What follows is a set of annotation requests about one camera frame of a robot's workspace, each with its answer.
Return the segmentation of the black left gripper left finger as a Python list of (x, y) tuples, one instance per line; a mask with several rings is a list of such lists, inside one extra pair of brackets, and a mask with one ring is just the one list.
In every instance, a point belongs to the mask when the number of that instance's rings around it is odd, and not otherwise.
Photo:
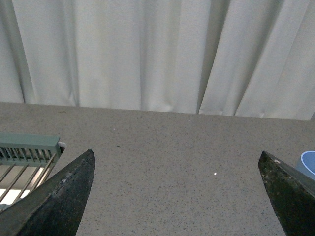
[(0, 214), (2, 236), (74, 236), (95, 173), (89, 149)]

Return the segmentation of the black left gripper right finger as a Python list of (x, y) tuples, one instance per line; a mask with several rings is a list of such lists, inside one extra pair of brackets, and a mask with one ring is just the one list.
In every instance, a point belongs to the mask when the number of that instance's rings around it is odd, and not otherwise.
[(263, 151), (258, 168), (273, 210), (287, 236), (315, 234), (315, 181)]

